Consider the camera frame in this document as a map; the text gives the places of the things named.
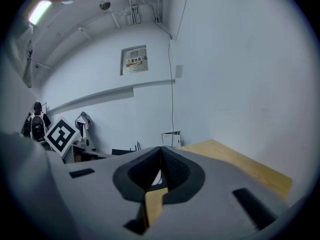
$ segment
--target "white box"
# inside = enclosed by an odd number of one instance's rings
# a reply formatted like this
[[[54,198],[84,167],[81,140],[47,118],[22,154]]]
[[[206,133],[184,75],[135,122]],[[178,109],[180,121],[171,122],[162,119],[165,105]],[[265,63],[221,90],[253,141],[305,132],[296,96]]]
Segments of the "white box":
[[[180,131],[175,131],[173,135],[171,132],[162,133],[162,143],[164,146],[171,147],[172,145],[174,148],[180,148],[181,147]]]

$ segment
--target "wooden table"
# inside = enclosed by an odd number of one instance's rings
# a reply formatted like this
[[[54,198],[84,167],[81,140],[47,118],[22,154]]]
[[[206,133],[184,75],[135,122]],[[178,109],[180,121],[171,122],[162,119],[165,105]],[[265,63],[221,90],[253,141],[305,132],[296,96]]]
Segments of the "wooden table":
[[[234,151],[213,139],[198,144],[183,146],[179,149],[228,162],[265,184],[283,199],[287,198],[292,186],[292,179],[288,176]],[[145,194],[145,206],[150,225],[152,225],[162,213],[162,197],[166,193],[168,193],[168,189],[163,188]]]

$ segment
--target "black and white marker board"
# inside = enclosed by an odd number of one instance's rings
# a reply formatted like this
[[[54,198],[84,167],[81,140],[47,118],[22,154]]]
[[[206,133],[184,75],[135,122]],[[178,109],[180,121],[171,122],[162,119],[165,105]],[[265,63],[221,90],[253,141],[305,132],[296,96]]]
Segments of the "black and white marker board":
[[[80,138],[80,131],[69,123],[65,118],[61,117],[44,136],[49,145],[64,156],[72,143]]]

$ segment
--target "black rectangular slot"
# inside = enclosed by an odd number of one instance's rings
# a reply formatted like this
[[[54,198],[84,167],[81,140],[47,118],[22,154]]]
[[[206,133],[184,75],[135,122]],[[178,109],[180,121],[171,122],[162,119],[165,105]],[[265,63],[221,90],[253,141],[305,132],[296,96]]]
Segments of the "black rectangular slot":
[[[76,170],[76,171],[72,171],[70,172],[70,176],[74,179],[74,178],[78,178],[81,176],[85,176],[88,174],[93,174],[95,171],[91,168],[88,169],[83,169],[83,170]]]
[[[247,188],[240,188],[232,192],[245,212],[250,216],[259,230],[274,222],[277,217],[265,207]]]

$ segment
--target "sign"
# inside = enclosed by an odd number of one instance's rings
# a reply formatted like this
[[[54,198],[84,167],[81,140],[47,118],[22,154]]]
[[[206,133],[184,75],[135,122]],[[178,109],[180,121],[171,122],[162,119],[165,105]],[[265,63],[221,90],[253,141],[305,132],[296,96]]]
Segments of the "sign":
[[[63,157],[79,135],[80,131],[73,127],[65,118],[61,117],[46,133],[44,139],[50,147]]]
[[[136,58],[130,58],[126,60],[126,66],[130,67],[130,66],[135,66],[138,64],[142,64],[142,58],[140,57],[136,57]]]

